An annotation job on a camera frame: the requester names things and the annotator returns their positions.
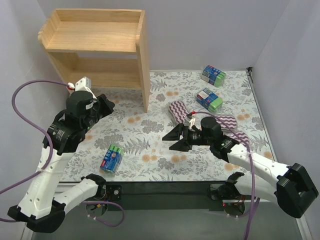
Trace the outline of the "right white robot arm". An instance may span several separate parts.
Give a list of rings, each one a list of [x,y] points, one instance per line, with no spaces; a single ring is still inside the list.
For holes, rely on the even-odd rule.
[[[193,146],[209,146],[216,158],[250,172],[233,173],[213,190],[215,197],[231,200],[239,196],[253,196],[277,203],[286,214],[298,219],[319,196],[301,164],[286,165],[249,151],[238,138],[224,134],[213,117],[204,117],[200,125],[198,129],[179,123],[162,139],[173,141],[169,149],[179,152],[188,152]]]

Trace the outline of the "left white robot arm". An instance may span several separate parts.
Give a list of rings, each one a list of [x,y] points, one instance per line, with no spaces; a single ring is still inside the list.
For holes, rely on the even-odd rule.
[[[96,174],[82,177],[71,189],[55,195],[64,169],[74,156],[86,133],[98,121],[114,111],[115,104],[105,94],[97,97],[90,91],[78,90],[66,99],[48,127],[35,176],[19,204],[9,208],[8,216],[25,222],[36,233],[53,233],[66,214],[87,199],[102,196],[107,182]]]

